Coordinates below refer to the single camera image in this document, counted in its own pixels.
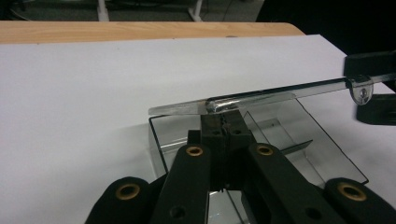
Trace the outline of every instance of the clear plastic tray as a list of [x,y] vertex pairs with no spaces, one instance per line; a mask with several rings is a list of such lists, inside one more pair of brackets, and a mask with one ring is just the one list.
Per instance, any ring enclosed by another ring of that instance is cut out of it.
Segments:
[[[322,188],[335,177],[368,181],[298,100],[256,106],[241,113],[257,142],[282,150],[310,183]],[[150,118],[149,124],[150,154],[160,177],[187,143],[188,130],[200,129],[200,116],[160,116]],[[212,192],[208,222],[248,223],[240,197],[238,191]]]

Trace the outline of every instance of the transparent container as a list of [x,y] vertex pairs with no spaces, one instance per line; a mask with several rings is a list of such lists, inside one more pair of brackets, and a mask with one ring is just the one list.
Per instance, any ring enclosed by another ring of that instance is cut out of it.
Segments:
[[[335,177],[367,182],[364,174],[305,111],[298,100],[240,111],[257,142],[279,148],[310,183],[323,188]],[[200,116],[149,119],[150,154],[157,177],[166,174],[188,130],[200,129]],[[248,223],[239,191],[211,192],[208,223]]]

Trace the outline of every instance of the white table surface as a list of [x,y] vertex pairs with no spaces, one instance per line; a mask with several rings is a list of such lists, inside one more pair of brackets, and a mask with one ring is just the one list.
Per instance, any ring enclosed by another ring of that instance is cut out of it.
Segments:
[[[337,78],[344,57],[319,35],[0,45],[0,223],[83,223],[116,179],[154,180],[150,107]],[[396,206],[394,127],[354,120],[347,91],[301,102]]]

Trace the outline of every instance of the brass insert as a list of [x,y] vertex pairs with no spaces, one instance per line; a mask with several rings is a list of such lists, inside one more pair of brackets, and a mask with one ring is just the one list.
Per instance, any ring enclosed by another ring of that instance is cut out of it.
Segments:
[[204,151],[200,147],[188,147],[186,149],[187,154],[190,156],[201,156]]
[[139,194],[140,187],[136,184],[121,185],[116,191],[116,197],[126,201],[136,197]]
[[257,152],[263,156],[271,156],[274,153],[274,151],[271,148],[266,146],[257,146],[256,149]]
[[342,195],[350,200],[363,202],[367,199],[366,194],[354,185],[348,183],[340,183],[338,184],[337,189],[341,192]]

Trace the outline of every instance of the wooden surface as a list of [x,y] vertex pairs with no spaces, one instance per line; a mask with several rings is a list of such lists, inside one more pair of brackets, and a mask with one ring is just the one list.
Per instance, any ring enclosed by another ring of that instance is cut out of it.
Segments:
[[0,43],[303,35],[288,23],[0,21]]

